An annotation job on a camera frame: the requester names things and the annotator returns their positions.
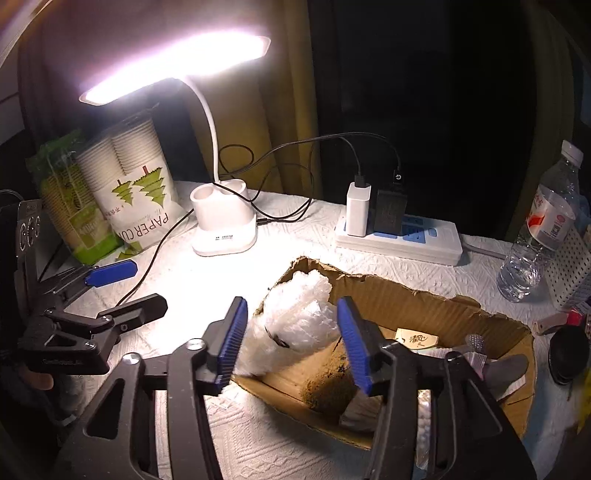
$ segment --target green packaging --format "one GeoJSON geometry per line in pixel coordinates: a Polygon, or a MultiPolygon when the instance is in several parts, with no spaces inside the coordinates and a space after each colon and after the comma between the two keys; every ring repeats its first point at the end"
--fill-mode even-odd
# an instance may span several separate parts
{"type": "Polygon", "coordinates": [[[122,241],[98,208],[76,164],[74,153],[82,145],[82,134],[75,130],[42,145],[37,155],[27,159],[27,169],[51,222],[74,257],[92,265],[122,241]]]}

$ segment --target white pegboard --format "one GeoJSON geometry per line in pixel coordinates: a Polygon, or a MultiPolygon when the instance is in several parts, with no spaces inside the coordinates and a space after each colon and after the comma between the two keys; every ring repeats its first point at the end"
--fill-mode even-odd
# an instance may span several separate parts
{"type": "Polygon", "coordinates": [[[546,283],[559,310],[568,310],[591,297],[591,252],[574,228],[546,269],[546,283]]]}

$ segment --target table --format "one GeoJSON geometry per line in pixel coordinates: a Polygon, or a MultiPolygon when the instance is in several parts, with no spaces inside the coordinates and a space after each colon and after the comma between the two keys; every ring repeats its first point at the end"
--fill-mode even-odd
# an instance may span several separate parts
{"type": "MultiPolygon", "coordinates": [[[[196,186],[177,182],[181,204],[189,209],[189,193],[196,186]]],[[[290,213],[303,197],[261,193],[257,205],[275,215],[290,213]]],[[[114,366],[127,352],[147,357],[165,355],[190,338],[199,337],[206,326],[224,317],[232,299],[242,296],[253,312],[292,260],[301,255],[334,265],[352,274],[375,274],[410,288],[454,297],[476,299],[487,312],[501,312],[526,325],[555,312],[547,290],[540,288],[523,303],[506,301],[495,285],[501,260],[481,254],[464,253],[457,267],[404,260],[335,248],[333,231],[344,206],[315,201],[306,217],[297,223],[270,223],[258,228],[256,244],[248,251],[221,257],[199,257],[191,249],[190,217],[180,233],[166,241],[158,258],[133,299],[159,293],[168,301],[168,312],[142,328],[121,337],[109,364],[114,366]]],[[[466,242],[481,248],[506,252],[509,244],[489,238],[465,236],[466,242]]],[[[145,271],[154,254],[152,247],[134,260],[135,278],[88,291],[67,309],[95,316],[119,300],[145,271]]],[[[114,255],[101,264],[113,261],[114,255]]],[[[576,422],[579,396],[555,385],[547,369],[548,336],[536,337],[538,365],[536,395],[524,443],[538,477],[551,469],[565,427],[576,422]]],[[[105,377],[86,379],[85,402],[105,377]]],[[[171,478],[167,459],[165,393],[157,397],[157,449],[160,476],[171,478]]],[[[368,452],[314,432],[284,416],[261,400],[231,383],[217,398],[207,397],[207,412],[224,478],[266,480],[301,478],[308,480],[357,480],[368,462],[368,452]]]]}

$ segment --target plastic water bottle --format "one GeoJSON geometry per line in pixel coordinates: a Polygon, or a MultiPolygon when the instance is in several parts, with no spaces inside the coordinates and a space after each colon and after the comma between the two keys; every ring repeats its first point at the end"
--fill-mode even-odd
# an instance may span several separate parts
{"type": "Polygon", "coordinates": [[[542,175],[530,214],[496,278],[507,300],[521,301],[538,286],[574,224],[582,161],[583,152],[564,140],[560,160],[542,175]]]}

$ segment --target desk lamp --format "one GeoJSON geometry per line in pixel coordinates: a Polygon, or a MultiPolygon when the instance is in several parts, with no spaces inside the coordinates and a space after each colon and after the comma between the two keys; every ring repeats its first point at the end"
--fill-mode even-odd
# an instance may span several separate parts
{"type": "MultiPolygon", "coordinates": [[[[238,63],[260,58],[271,40],[242,31],[226,30],[196,35],[131,61],[80,96],[80,101],[104,105],[167,78],[185,83],[199,98],[212,134],[213,179],[217,184],[247,196],[246,183],[220,182],[216,128],[205,97],[190,76],[209,76],[238,63]]],[[[256,241],[256,214],[239,196],[206,183],[194,189],[191,202],[197,217],[193,238],[195,253],[209,257],[248,250],[256,241]]]]}

